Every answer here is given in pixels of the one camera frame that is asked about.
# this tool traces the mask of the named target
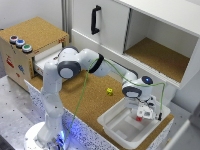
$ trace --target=cabinet handle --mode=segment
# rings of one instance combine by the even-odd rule
[[[98,33],[100,30],[96,28],[96,12],[101,10],[101,7],[96,5],[96,8],[92,10],[92,24],[91,24],[91,31],[92,35]]]

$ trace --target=cabinet door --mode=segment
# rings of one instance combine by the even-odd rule
[[[100,32],[92,35],[91,15],[96,5],[96,28]],[[122,54],[126,37],[130,9],[112,0],[74,0],[73,29],[117,53]]]

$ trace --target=wooden box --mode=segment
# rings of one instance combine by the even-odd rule
[[[25,54],[16,45],[10,44],[10,37],[16,35],[33,48]],[[34,57],[57,44],[69,44],[69,35],[42,18],[36,17],[0,31],[0,50],[6,74],[28,91],[24,79],[29,81],[35,76]]]

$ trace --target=cabinet shelf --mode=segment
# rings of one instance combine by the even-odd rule
[[[144,38],[142,41],[125,51],[125,53],[179,83],[181,82],[190,61],[190,58],[149,38]]]

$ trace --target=drawer handle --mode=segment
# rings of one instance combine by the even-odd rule
[[[96,12],[101,10],[101,7],[96,5],[96,8],[92,10],[92,24],[91,24],[91,31],[92,35],[98,33],[100,30],[96,28]]]

